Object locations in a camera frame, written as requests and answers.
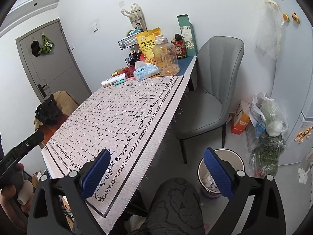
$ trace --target green vegetables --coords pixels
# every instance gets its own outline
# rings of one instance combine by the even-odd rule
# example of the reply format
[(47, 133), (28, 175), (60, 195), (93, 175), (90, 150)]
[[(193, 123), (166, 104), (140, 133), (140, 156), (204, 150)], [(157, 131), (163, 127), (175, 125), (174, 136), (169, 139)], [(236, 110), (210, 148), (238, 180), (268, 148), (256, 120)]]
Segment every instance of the green vegetables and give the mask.
[(254, 164), (255, 176), (260, 178), (268, 174), (275, 176), (278, 171), (278, 158), (285, 149), (286, 145), (281, 135), (270, 137), (266, 134), (250, 157), (250, 163)]

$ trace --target ceiling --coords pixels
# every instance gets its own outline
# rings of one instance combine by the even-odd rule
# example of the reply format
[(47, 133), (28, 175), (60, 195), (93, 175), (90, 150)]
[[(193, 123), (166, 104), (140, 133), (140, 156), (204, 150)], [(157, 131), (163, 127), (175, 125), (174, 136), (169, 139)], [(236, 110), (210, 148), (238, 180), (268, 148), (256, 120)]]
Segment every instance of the ceiling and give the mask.
[(59, 0), (17, 0), (0, 27), (0, 37), (21, 22), (56, 8)]

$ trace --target marker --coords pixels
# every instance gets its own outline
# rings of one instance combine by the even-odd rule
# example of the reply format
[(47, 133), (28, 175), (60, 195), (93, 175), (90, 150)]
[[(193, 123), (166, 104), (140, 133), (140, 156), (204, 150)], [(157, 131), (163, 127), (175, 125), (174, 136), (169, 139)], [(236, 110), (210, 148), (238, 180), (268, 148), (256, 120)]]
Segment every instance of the marker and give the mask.
[(130, 78), (127, 78), (127, 79), (124, 79), (124, 80), (120, 80), (118, 82), (115, 82), (114, 85), (117, 86), (119, 84), (122, 84), (122, 83), (125, 83), (126, 81), (129, 81), (129, 80), (134, 80), (135, 77), (130, 77)]

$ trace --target green hat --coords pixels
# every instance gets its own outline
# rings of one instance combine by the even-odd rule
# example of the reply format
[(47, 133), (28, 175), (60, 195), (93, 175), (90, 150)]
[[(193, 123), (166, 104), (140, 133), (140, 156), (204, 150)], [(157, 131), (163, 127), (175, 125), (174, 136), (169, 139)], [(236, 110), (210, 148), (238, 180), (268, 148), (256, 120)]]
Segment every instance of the green hat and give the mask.
[(39, 50), (38, 53), (41, 54), (42, 52), (45, 52), (46, 54), (49, 54), (51, 49), (53, 48), (54, 44), (44, 34), (42, 35), (42, 40), (43, 40), (42, 48)]

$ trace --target yellow snack bag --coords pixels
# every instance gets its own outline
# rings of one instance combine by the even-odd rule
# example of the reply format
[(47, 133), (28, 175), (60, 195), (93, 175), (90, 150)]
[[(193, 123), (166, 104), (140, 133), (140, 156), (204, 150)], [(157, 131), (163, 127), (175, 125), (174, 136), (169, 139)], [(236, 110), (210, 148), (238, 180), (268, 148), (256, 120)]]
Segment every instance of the yellow snack bag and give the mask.
[(144, 31), (142, 33), (136, 34), (137, 41), (141, 52), (145, 55), (146, 61), (155, 64), (154, 54), (152, 48), (155, 46), (154, 41), (156, 36), (161, 35), (161, 29), (155, 28), (153, 30)]

